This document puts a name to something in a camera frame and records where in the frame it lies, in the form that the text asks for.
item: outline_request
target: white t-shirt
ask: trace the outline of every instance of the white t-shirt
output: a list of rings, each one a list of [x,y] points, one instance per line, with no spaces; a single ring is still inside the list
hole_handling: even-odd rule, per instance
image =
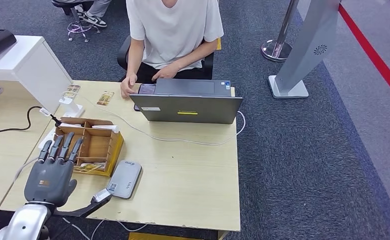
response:
[[[162,0],[126,0],[130,36],[144,40],[143,60],[162,69],[190,54],[203,40],[223,36],[217,0],[177,0],[172,8]],[[183,69],[202,68],[197,61]]]

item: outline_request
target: blue carpet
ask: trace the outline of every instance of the blue carpet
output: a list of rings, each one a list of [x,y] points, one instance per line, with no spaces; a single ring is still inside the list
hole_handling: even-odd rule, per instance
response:
[[[215,79],[231,80],[247,126],[238,137],[241,232],[229,240],[390,240],[390,200],[321,63],[305,79],[305,99],[272,98],[267,85],[281,63],[260,54],[260,46],[276,38],[288,0],[221,0],[225,36],[214,57]],[[300,16],[290,27],[296,39]],[[21,35],[41,35],[71,77],[117,81],[124,71],[117,50],[129,34],[124,1],[115,0],[105,15],[108,29],[84,43],[69,42],[71,21],[50,1],[0,0],[0,28]],[[10,213],[0,213],[0,227]],[[73,219],[90,233],[99,222]],[[52,232],[66,225],[49,221]],[[215,232],[149,226],[142,232],[214,239]],[[98,239],[126,239],[118,223],[107,222]],[[84,239],[69,228],[56,239]]]

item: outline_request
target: laptop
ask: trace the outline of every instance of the laptop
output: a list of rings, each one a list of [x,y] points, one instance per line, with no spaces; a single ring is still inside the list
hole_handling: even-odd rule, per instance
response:
[[[154,94],[231,97],[231,81],[160,78]]]
[[[232,124],[243,98],[230,95],[230,81],[158,79],[154,94],[130,98],[148,121]]]

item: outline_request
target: card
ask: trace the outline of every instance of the card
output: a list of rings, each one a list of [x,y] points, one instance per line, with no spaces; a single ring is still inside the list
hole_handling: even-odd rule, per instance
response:
[[[95,163],[85,164],[84,166],[75,166],[74,171],[88,173],[92,170],[99,169],[102,166],[103,166],[102,164],[95,164]]]
[[[69,92],[64,93],[63,96],[64,96],[65,98],[74,99],[74,98],[76,97],[77,94],[73,94],[73,93],[71,93],[71,92],[78,93],[79,90],[80,90],[80,86],[79,86],[79,85],[70,85],[70,86],[68,86],[68,88],[67,88],[67,91],[69,91]]]
[[[107,106],[108,103],[113,98],[113,96],[114,96],[114,92],[112,92],[112,91],[104,91],[96,104],[102,105],[102,106]]]

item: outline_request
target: black pants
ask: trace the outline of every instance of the black pants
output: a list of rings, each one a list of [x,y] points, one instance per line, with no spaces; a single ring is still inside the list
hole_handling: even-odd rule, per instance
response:
[[[152,66],[141,63],[139,70],[137,70],[137,83],[140,84],[152,84],[153,76],[157,74],[159,69],[155,69]],[[174,79],[205,79],[206,76],[202,68],[193,68],[180,71],[176,74]]]

